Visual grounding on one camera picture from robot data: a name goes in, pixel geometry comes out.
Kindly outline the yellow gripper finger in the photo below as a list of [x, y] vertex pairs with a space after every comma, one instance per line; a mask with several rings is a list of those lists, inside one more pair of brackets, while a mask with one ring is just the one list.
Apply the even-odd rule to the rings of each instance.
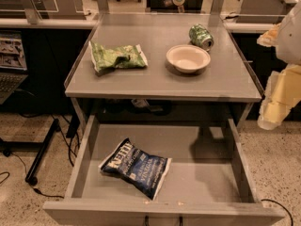
[[289, 64], [280, 73], [272, 71], [261, 102], [257, 124], [261, 129], [274, 130], [301, 101], [301, 66]]
[[257, 44], [264, 47], [275, 47], [277, 45], [277, 37], [280, 24], [275, 24], [268, 31], [257, 38]]

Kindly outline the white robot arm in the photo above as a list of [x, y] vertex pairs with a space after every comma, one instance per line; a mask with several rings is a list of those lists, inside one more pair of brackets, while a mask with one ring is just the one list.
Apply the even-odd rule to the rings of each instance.
[[287, 66], [280, 73], [272, 71], [261, 102], [257, 124], [273, 130], [301, 102], [301, 1], [279, 23], [257, 39], [257, 44], [276, 48], [276, 56]]

